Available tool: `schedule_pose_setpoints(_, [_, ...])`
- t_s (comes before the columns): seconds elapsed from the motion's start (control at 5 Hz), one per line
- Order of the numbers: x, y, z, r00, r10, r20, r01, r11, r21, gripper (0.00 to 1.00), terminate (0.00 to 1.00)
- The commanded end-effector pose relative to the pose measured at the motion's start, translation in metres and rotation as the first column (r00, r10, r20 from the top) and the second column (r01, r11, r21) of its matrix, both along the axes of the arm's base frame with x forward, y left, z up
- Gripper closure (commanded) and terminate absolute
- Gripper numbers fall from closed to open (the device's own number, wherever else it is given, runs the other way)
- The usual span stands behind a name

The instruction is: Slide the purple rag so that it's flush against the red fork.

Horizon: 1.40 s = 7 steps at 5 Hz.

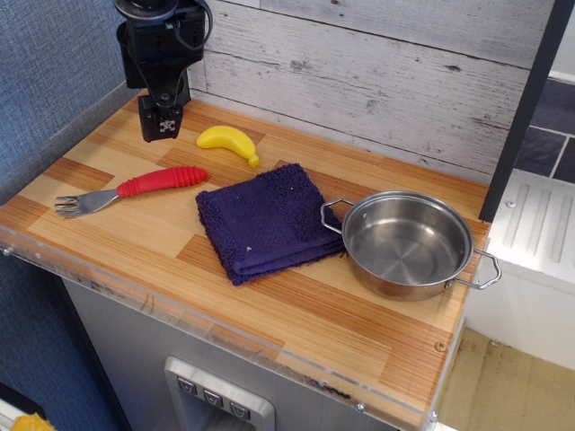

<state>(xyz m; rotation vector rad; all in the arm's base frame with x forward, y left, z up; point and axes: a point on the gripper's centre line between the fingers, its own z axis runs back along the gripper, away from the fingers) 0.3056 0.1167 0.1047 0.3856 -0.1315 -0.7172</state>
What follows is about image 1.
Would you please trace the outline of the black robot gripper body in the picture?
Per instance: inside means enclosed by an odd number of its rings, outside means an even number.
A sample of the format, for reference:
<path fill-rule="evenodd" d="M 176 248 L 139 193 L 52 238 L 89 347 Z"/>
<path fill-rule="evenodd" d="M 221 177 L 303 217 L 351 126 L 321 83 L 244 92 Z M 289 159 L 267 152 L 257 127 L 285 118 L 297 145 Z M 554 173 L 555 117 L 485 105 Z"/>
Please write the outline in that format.
<path fill-rule="evenodd" d="M 119 7 L 117 31 L 128 86 L 147 88 L 155 104 L 178 103 L 181 76 L 207 44 L 205 7 Z"/>

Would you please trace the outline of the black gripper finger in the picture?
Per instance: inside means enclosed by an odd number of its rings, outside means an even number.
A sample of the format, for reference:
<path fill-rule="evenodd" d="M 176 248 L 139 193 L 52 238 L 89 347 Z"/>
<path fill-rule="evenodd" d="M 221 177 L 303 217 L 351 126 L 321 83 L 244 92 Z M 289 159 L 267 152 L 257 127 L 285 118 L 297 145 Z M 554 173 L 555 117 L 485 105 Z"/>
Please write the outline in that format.
<path fill-rule="evenodd" d="M 183 107 L 174 105 L 168 111 L 168 132 L 169 137 L 176 138 L 179 135 L 183 119 Z"/>
<path fill-rule="evenodd" d="M 155 112 L 156 104 L 154 99 L 149 95 L 140 95 L 137 97 L 138 112 L 142 136 L 147 143 L 155 140 Z"/>

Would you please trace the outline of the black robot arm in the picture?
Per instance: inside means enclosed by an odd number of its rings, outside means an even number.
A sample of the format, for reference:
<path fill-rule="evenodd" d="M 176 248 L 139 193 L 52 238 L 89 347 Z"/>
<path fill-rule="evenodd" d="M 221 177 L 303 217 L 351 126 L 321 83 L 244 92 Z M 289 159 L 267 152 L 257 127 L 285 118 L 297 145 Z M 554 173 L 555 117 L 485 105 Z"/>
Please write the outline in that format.
<path fill-rule="evenodd" d="M 188 68 L 203 59 L 213 29 L 204 1 L 116 1 L 124 22 L 116 32 L 127 87 L 137 98 L 145 141 L 179 135 L 190 101 Z"/>

